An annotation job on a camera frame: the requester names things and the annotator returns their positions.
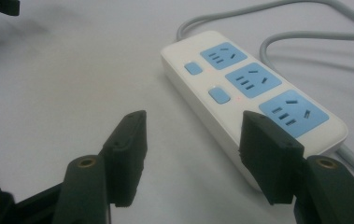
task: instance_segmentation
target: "socket hole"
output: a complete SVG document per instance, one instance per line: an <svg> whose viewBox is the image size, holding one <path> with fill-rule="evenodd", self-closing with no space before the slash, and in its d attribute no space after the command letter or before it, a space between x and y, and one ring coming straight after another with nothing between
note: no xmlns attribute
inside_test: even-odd
<svg viewBox="0 0 354 224"><path fill-rule="evenodd" d="M286 118L287 116L289 116L289 114L288 114L288 113L285 113L285 114L281 115L281 116L278 117L278 118L279 118L279 119L284 119L284 118Z"/></svg>
<svg viewBox="0 0 354 224"><path fill-rule="evenodd" d="M273 113L273 114L276 114L276 113L278 113L278 112L281 111L281 110L282 110L282 108L281 108L281 107L278 107L277 109L272 110L272 113Z"/></svg>
<svg viewBox="0 0 354 224"><path fill-rule="evenodd" d="M246 90L252 89L254 87L254 85L250 85L248 87L246 87Z"/></svg>
<svg viewBox="0 0 354 224"><path fill-rule="evenodd" d="M304 118L308 119L310 117L310 113L311 113L310 110L306 110L305 113L304 113Z"/></svg>
<svg viewBox="0 0 354 224"><path fill-rule="evenodd" d="M288 105L295 105L295 104L298 103L298 101L297 101L297 100L288 100L288 101L286 101L286 103L287 103Z"/></svg>
<svg viewBox="0 0 354 224"><path fill-rule="evenodd" d="M291 126L292 124L296 123L296 119L292 119L290 121L288 121L287 123L285 123L287 126Z"/></svg>

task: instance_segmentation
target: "gray cable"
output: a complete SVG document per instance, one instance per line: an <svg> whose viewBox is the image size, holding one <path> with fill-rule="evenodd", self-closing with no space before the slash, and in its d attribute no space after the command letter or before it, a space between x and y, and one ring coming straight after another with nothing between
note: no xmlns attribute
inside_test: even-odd
<svg viewBox="0 0 354 224"><path fill-rule="evenodd" d="M260 47L259 56L261 61L268 67L277 72L276 68L270 62L267 56L267 48L272 43L284 40L284 39L296 39L296 38L311 38L311 39L331 39L331 40L354 40L354 34L349 33L322 33L322 32L309 32L309 31L296 31L296 32L286 32L277 35L272 35L266 38Z"/></svg>
<svg viewBox="0 0 354 224"><path fill-rule="evenodd" d="M354 21L354 10L346 5L342 4L337 0L280 0L272 3L266 3L262 5L257 5L253 7L246 7L234 11L204 15L192 18L188 21L182 23L177 30L177 41L183 39L183 34L185 30L193 26L197 22L203 21L214 21L218 19L239 16L248 14L251 12L265 10L271 7L279 7L292 3L301 3L301 2L312 2L312 3L321 3L333 7L343 15L347 16ZM281 39L291 39L291 38L316 38L316 39L336 39L336 40L354 40L354 34L341 34L341 33L323 33L323 32L287 32L279 35L273 35L264 40L260 49L260 57L264 64L276 71L275 67L270 63L270 60L267 57L266 50L267 47ZM354 167L354 153L346 146L342 145L340 149L337 150L338 155L348 162L352 167Z"/></svg>
<svg viewBox="0 0 354 224"><path fill-rule="evenodd" d="M352 10L350 7L347 7L346 5L342 4L337 0L280 0L280 1L265 3L253 7L246 7L246 8L233 10L233 11L203 15L203 16L192 18L188 21L183 22L182 25L179 26L177 30L177 41L182 40L185 30L197 22L214 21L214 20L224 19L228 17L240 16L240 15L244 15L256 11L261 11L271 7L280 7L287 4L302 3L302 2L321 3L324 5L328 5L354 21L354 10Z"/></svg>

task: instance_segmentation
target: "electrical outlet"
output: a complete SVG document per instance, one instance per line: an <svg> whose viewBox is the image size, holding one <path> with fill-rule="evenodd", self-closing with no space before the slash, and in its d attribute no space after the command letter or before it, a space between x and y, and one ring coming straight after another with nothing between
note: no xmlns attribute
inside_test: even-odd
<svg viewBox="0 0 354 224"><path fill-rule="evenodd" d="M274 120L304 146L305 158L332 152L347 137L336 115L218 32L167 46L162 61L165 74L255 189L258 183L238 151L244 111Z"/></svg>
<svg viewBox="0 0 354 224"><path fill-rule="evenodd" d="M226 75L232 84L248 98L253 98L281 84L269 71L258 63L251 63Z"/></svg>
<svg viewBox="0 0 354 224"><path fill-rule="evenodd" d="M296 91L286 91L259 105L261 111L294 138L329 119L317 106Z"/></svg>
<svg viewBox="0 0 354 224"><path fill-rule="evenodd" d="M239 63L247 58L246 54L228 42L204 50L201 55L218 70Z"/></svg>

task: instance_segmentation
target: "white surface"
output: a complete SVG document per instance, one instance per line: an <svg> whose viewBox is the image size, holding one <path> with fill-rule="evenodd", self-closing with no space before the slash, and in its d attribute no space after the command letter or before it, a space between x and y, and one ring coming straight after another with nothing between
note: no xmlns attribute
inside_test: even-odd
<svg viewBox="0 0 354 224"><path fill-rule="evenodd" d="M247 55L247 58L241 62L218 70L201 56L201 52L225 42L233 44L244 55ZM296 140L304 146L305 158L325 152L329 154L338 149L346 139L346 124L335 114L328 111L323 106L318 105L317 102L314 102L309 96L304 95L303 92L289 83L284 77L262 64L250 55L249 52L240 49L231 42L230 39L219 32L203 32L167 46L162 50L162 61L165 73L173 82L176 89L184 97L212 136L217 140L248 183L257 190L260 190L260 187L246 166L241 162L240 152L238 150L240 145L241 124L243 122L243 111L248 110L263 114L264 112L260 109L260 105L286 91L294 90L304 96L311 104L320 108L320 110L328 116L328 119L320 123L319 126L314 127L312 130L309 130L309 132L296 138ZM185 64L189 62L197 63L203 69L203 72L194 76L191 75L185 68ZM225 76L229 76L232 72L248 67L253 63L260 64L263 69L272 73L273 76L280 81L280 84L260 95L248 98ZM221 105L218 104L208 94L208 91L214 87L222 88L227 92L228 96L231 98L230 101Z"/></svg>
<svg viewBox="0 0 354 224"><path fill-rule="evenodd" d="M0 14L0 185L17 201L61 182L67 164L96 154L132 111L148 111L149 152L134 204L114 223L294 223L236 171L165 77L160 50L206 13L266 1L22 1ZM344 0L354 8L354 1ZM294 4L203 23L258 57L269 35L354 32L333 9ZM354 42L290 40L269 49L287 79L340 117L354 149Z"/></svg>

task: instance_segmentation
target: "blue outlet panel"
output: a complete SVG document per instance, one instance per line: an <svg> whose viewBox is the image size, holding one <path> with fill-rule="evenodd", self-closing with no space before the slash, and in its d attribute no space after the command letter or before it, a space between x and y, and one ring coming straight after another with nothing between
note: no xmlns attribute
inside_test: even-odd
<svg viewBox="0 0 354 224"><path fill-rule="evenodd" d="M281 80L260 66L251 63L226 75L232 84L248 98L253 98L281 84Z"/></svg>
<svg viewBox="0 0 354 224"><path fill-rule="evenodd" d="M206 49L200 54L218 70L239 63L247 58L246 54L229 42L217 45L211 49Z"/></svg>
<svg viewBox="0 0 354 224"><path fill-rule="evenodd" d="M259 105L259 109L294 138L329 119L325 112L296 91L286 91Z"/></svg>

